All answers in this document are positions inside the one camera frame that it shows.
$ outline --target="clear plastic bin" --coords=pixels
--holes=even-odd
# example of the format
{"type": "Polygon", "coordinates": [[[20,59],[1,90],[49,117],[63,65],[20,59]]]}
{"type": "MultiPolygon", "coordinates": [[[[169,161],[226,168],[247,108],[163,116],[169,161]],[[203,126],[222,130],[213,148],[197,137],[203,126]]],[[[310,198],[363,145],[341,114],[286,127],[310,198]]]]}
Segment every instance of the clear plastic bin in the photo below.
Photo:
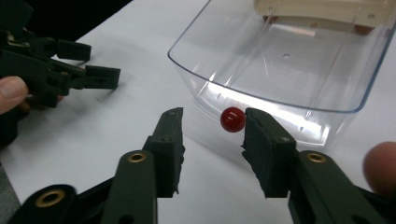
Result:
{"type": "Polygon", "coordinates": [[[394,33],[396,0],[211,0],[168,52],[219,119],[272,114],[324,149],[360,111],[394,33]]]}

